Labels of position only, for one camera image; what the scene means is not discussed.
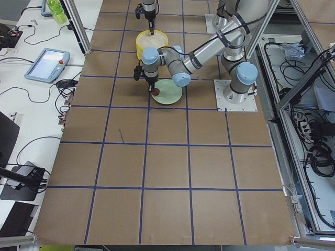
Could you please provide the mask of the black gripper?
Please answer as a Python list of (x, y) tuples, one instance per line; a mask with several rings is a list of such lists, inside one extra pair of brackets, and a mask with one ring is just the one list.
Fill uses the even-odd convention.
[(155, 77), (145, 77), (146, 82), (148, 83), (148, 91), (153, 92), (155, 90), (155, 83), (158, 81), (158, 76)]
[(153, 36), (154, 27), (155, 27), (155, 18), (156, 18), (155, 10), (150, 11), (150, 12), (145, 12), (145, 18), (148, 20), (150, 34)]

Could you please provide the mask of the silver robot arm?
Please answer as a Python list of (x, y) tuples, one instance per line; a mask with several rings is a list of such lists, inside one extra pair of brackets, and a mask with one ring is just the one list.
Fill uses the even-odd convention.
[[(214, 34), (216, 31), (222, 29), (232, 17), (233, 13), (238, 10), (238, 5), (241, 1), (219, 1), (215, 15), (206, 14), (207, 33)], [(159, 13), (159, 2), (156, 0), (141, 1), (135, 8), (135, 16), (140, 19), (144, 15), (148, 21), (149, 34), (154, 35), (155, 18)]]
[(240, 41), (265, 18), (268, 9), (268, 1), (220, 1), (216, 15), (227, 22), (196, 49), (182, 53), (177, 46), (145, 48), (141, 59), (141, 73), (148, 83), (148, 91), (156, 90), (158, 68), (161, 66), (167, 67), (176, 86), (184, 87), (190, 83), (193, 73), (220, 52), (227, 51), (229, 55), (233, 55), (243, 46)]

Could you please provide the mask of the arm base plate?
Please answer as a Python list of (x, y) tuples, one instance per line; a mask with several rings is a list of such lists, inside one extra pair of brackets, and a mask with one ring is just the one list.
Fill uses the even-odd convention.
[(257, 112), (255, 94), (252, 86), (247, 93), (235, 93), (230, 86), (231, 80), (215, 79), (214, 90), (217, 110), (222, 112)]
[(219, 17), (218, 15), (206, 14), (205, 22), (207, 34), (215, 34), (220, 30), (224, 24), (224, 20), (224, 18)]

